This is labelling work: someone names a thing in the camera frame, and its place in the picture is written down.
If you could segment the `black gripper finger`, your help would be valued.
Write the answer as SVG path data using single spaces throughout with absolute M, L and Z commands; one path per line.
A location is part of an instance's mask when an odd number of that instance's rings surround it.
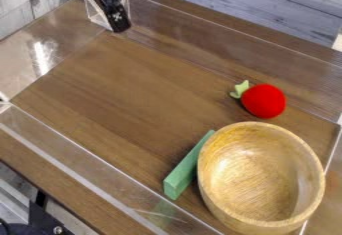
M 100 3 L 112 31 L 124 32 L 131 27 L 131 22 L 122 0 L 100 0 Z

